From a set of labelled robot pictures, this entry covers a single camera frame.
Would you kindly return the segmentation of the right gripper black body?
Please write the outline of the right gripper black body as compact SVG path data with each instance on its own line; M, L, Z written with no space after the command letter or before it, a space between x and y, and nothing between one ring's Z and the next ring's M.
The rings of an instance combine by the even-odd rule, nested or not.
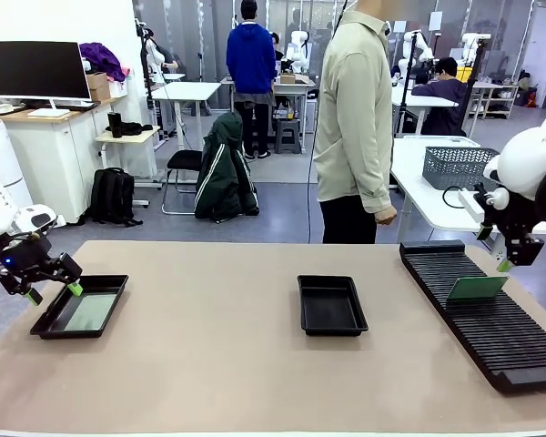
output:
M523 239L536 224L533 202L528 199L511 199L504 209L496 209L495 205L483 209L482 224L495 227L505 239Z

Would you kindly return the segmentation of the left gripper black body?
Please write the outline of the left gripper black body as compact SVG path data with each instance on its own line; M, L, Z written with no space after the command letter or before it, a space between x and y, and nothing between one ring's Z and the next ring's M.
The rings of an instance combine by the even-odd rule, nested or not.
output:
M53 276L49 250L51 243L46 239L16 240L0 255L1 283L38 282Z

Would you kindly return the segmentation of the person's right hand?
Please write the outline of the person's right hand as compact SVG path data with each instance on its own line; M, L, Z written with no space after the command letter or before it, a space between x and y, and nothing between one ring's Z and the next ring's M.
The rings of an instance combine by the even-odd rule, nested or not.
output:
M390 205L387 208L384 208L383 210L376 212L374 214L374 217L377 224L388 226L394 221L397 215L398 215L397 210L392 205Z

